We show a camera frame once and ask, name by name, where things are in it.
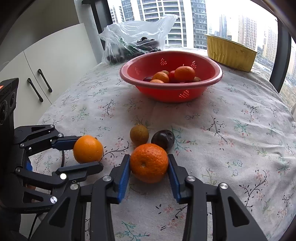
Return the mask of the brown longan fruit back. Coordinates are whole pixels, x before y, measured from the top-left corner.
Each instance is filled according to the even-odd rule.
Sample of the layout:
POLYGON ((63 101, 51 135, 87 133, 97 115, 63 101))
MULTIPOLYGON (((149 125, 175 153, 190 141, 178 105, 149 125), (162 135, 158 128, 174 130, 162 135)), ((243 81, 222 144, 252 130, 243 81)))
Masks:
POLYGON ((149 131, 143 125, 135 125, 130 130, 130 139, 136 146, 146 144, 149 139, 149 131))

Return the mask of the black window frame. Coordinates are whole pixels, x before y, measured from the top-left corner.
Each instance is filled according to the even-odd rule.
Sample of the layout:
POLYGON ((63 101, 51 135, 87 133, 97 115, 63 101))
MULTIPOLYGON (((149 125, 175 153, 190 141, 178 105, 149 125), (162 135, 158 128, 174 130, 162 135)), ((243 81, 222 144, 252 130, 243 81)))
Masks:
POLYGON ((270 67, 269 81, 281 91, 288 69, 295 64, 295 1, 82 1, 89 6, 101 33, 112 23, 155 22, 165 14, 177 16, 168 36, 171 46, 208 48, 214 36, 256 52, 270 67))

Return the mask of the large smooth orange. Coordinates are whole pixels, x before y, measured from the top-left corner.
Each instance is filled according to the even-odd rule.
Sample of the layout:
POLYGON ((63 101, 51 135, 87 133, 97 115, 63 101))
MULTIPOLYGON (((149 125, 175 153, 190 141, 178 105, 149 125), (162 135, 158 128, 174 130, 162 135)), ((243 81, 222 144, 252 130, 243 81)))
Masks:
POLYGON ((73 155, 79 164, 100 161, 103 157, 103 145, 97 138, 84 135, 76 141, 73 155))

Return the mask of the dark plum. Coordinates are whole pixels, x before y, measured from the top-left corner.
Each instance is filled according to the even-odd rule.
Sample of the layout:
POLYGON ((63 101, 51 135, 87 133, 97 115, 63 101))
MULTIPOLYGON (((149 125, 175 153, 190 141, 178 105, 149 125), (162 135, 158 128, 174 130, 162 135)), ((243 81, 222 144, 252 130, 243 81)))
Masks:
POLYGON ((145 81, 145 82, 150 82, 152 80, 152 77, 145 77, 144 79, 143 79, 143 81, 145 81))
POLYGON ((175 142, 175 136, 170 130, 156 132, 151 139, 151 143, 160 146, 165 151, 169 151, 175 142))

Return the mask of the red tomato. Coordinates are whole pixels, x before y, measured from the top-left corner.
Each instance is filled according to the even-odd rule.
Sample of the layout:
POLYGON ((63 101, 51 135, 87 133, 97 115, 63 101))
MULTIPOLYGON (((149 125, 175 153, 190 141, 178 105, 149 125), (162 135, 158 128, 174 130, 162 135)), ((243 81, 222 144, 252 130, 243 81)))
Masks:
POLYGON ((169 76, 170 83, 178 83, 178 80, 175 77, 175 70, 170 71, 168 76, 169 76))

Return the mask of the yellow foil container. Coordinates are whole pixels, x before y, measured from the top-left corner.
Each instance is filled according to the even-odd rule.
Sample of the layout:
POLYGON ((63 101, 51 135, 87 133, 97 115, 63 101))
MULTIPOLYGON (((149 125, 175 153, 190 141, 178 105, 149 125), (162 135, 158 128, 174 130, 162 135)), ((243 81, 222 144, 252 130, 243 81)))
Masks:
POLYGON ((208 57, 227 67, 250 72, 254 64, 257 52, 231 40, 207 36, 208 57))

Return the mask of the bumpy mandarin orange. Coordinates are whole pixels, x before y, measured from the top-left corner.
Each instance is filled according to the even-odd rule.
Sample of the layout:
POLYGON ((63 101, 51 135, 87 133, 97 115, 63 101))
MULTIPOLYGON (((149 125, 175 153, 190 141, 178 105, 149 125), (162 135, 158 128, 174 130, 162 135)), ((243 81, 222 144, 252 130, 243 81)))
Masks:
POLYGON ((158 183, 167 172, 168 154, 156 144, 143 144, 135 148, 130 156, 129 165, 132 174, 138 180, 150 184, 158 183))

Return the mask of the red plastic colander bowl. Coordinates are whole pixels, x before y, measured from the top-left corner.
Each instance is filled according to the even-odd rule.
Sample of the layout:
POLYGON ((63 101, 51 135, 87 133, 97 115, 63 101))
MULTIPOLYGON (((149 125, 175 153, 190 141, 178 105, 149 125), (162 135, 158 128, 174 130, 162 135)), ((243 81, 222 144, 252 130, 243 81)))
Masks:
POLYGON ((121 78, 142 94, 165 103, 188 102, 222 79, 213 60, 189 52, 161 51, 136 57, 120 69, 121 78))

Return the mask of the mandarin with stem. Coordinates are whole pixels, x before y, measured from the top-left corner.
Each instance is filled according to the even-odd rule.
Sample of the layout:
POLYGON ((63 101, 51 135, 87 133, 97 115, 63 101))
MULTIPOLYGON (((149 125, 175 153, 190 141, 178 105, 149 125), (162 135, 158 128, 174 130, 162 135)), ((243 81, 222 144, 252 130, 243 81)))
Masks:
POLYGON ((179 82, 191 82, 195 77, 195 70, 190 66, 180 66, 175 70, 175 78, 179 82))

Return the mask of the small mandarin orange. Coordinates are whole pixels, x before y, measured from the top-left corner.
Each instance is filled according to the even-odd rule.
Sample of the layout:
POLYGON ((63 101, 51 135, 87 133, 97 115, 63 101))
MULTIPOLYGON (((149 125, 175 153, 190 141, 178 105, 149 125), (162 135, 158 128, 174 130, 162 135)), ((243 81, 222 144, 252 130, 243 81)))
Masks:
POLYGON ((160 83, 160 84, 163 84, 164 82, 162 80, 158 80, 158 79, 152 79, 150 81, 150 83, 160 83))

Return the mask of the clear plastic bag of fruit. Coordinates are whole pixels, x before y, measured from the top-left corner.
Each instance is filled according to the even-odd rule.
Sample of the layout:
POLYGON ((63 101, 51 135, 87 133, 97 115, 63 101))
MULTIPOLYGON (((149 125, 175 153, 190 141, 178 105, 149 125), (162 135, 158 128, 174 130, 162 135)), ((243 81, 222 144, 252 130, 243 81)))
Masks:
POLYGON ((176 15, 167 14, 155 22, 127 21, 106 26, 99 34, 105 43, 101 61, 113 65, 162 51, 176 20, 176 15))

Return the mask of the white cabinet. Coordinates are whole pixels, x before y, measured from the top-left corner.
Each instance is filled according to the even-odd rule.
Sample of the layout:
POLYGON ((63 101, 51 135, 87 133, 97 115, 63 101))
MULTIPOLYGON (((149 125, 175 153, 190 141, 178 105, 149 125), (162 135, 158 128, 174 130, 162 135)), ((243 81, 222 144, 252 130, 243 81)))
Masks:
POLYGON ((18 78, 14 123, 34 125, 66 89, 97 65, 84 24, 55 32, 1 70, 1 80, 18 78))

